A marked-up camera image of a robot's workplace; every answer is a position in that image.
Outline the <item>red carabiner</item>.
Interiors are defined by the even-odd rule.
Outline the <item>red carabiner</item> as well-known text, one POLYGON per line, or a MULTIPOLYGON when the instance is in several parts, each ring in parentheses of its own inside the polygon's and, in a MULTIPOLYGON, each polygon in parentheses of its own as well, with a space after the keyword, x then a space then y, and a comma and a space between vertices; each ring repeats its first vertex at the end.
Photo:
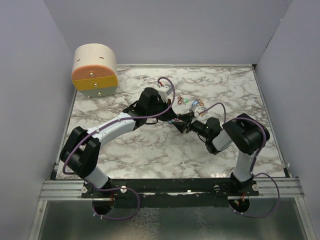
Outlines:
POLYGON ((182 98, 181 96, 179 96, 179 97, 177 98, 177 104, 178 104, 178 105, 182 105, 182 104, 183 104, 183 98, 182 98))

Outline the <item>blue key tag with key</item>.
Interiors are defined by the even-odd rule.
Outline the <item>blue key tag with key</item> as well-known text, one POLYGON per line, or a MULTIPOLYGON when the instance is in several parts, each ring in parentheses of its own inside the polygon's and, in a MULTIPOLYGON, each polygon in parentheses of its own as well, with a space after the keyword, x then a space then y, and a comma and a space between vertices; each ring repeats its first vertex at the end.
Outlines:
POLYGON ((198 101, 198 100, 195 100, 195 101, 191 104, 192 107, 197 107, 198 105, 199 105, 199 101, 198 101))

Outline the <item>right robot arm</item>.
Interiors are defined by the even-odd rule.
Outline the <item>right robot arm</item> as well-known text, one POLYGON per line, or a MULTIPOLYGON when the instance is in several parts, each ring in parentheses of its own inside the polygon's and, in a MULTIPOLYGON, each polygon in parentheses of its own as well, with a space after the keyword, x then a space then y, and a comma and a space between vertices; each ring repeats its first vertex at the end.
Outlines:
POLYGON ((210 117, 206 123, 195 120, 193 113, 180 114, 178 121, 172 124, 182 133, 194 132, 204 138, 206 149, 217 155, 231 144, 238 148, 238 156, 234 171, 231 173, 229 189, 240 196, 248 189, 248 182, 253 179, 253 168, 262 148, 270 139, 265 126, 243 113, 224 124, 218 118, 210 117))

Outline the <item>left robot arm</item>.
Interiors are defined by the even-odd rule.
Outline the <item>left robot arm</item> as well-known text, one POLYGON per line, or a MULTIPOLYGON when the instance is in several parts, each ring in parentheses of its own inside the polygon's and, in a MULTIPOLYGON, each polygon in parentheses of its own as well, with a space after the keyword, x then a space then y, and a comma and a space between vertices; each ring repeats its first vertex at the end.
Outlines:
POLYGON ((88 129, 74 128, 59 155, 64 168, 70 168, 73 174, 91 183, 97 196, 106 197, 111 186, 110 178, 98 167, 101 147, 145 125, 150 118, 162 122, 176 118, 170 94, 175 94, 175 90, 169 85, 147 87, 137 101, 112 120, 88 129))

